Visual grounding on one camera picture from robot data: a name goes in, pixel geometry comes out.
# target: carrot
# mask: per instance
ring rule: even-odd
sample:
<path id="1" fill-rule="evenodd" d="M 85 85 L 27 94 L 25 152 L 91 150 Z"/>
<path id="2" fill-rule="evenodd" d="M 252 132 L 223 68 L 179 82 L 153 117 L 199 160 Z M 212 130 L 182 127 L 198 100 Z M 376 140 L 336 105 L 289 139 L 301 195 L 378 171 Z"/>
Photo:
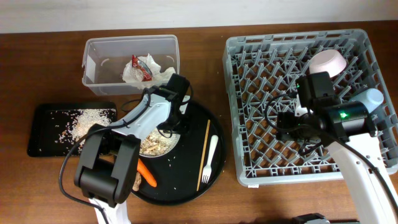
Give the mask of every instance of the carrot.
<path id="1" fill-rule="evenodd" d="M 148 182 L 149 185 L 153 187 L 157 186 L 154 176 L 149 172 L 147 167 L 144 165 L 144 163 L 142 163 L 140 159 L 138 159 L 137 171 L 143 176 L 143 178 Z"/>

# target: plastic fork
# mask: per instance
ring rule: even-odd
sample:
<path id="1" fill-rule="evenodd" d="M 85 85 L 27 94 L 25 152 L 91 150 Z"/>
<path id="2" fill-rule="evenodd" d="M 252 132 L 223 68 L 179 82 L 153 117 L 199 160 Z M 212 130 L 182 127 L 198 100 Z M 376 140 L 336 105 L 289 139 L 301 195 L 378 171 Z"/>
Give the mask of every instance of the plastic fork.
<path id="1" fill-rule="evenodd" d="M 203 168 L 201 174 L 201 182 L 207 184 L 210 179 L 211 174 L 211 161 L 213 160 L 214 152 L 216 151 L 216 146 L 218 142 L 218 136 L 213 135 L 210 140 L 209 155 L 207 156 L 207 165 Z"/>

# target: brown wood surface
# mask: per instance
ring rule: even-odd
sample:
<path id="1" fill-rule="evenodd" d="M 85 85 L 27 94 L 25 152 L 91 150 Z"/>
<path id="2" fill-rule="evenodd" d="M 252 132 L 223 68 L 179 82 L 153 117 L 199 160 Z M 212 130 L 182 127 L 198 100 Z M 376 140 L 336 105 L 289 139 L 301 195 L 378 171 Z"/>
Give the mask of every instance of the brown wood surface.
<path id="1" fill-rule="evenodd" d="M 26 154 L 33 112 L 48 102 L 112 100 L 121 105 L 137 96 L 95 96 L 82 85 L 85 42 L 94 37 L 175 34 L 180 47 L 180 73 L 195 89 L 195 99 L 218 115 L 227 142 L 231 117 L 225 92 L 222 55 L 228 37 L 333 29 L 364 29 L 395 106 L 398 105 L 398 21 L 186 29 L 101 30 L 0 35 L 0 223 L 96 223 L 94 210 L 64 197 L 57 180 L 62 157 L 31 158 Z M 242 187 L 236 180 L 233 150 L 228 147 L 224 172 L 202 197 L 175 207 L 127 200 L 133 223 L 250 223 L 319 212 L 330 220 L 357 218 L 345 183 Z M 64 175 L 68 192 L 78 159 Z M 398 187 L 398 175 L 391 176 Z"/>

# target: crumpled paper towel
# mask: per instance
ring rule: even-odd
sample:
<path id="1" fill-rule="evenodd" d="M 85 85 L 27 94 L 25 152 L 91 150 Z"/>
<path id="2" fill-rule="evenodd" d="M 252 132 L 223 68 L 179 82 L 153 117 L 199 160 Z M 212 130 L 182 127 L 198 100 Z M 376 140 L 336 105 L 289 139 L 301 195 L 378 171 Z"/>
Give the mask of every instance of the crumpled paper towel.
<path id="1" fill-rule="evenodd" d="M 152 72 L 152 81 L 162 81 L 162 82 L 167 82 L 170 77 L 175 73 L 175 69 L 173 67 L 170 67 L 166 69 L 164 72 L 160 72 L 161 66 L 158 65 L 155 60 L 148 54 L 148 56 L 143 57 L 140 56 L 138 57 L 139 60 L 143 61 L 150 71 Z M 144 78 L 144 74 L 142 71 L 140 71 L 137 68 L 133 68 L 131 65 L 131 61 L 126 64 L 126 67 L 124 67 L 123 71 L 123 76 L 122 79 L 126 83 L 135 83 L 135 82 L 141 82 L 142 83 L 142 88 L 145 87 L 151 87 L 153 84 L 147 84 L 146 82 L 142 82 L 141 80 Z"/>

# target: chopstick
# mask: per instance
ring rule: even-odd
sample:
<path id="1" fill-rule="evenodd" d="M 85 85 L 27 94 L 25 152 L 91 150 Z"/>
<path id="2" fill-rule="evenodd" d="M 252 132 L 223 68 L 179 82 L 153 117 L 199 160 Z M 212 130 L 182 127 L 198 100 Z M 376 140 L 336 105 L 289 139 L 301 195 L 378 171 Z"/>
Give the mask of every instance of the chopstick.
<path id="1" fill-rule="evenodd" d="M 201 153 L 201 161 L 200 161 L 200 167 L 199 167 L 199 178 L 198 178 L 198 187 L 197 187 L 197 191 L 199 191 L 201 170 L 202 170 L 202 168 L 203 168 L 203 161 L 205 160 L 206 146 L 207 146 L 207 137 L 209 136 L 209 128 L 210 128 L 210 120 L 207 120 L 206 135 L 205 135 L 205 143 L 203 144 L 203 152 Z"/>

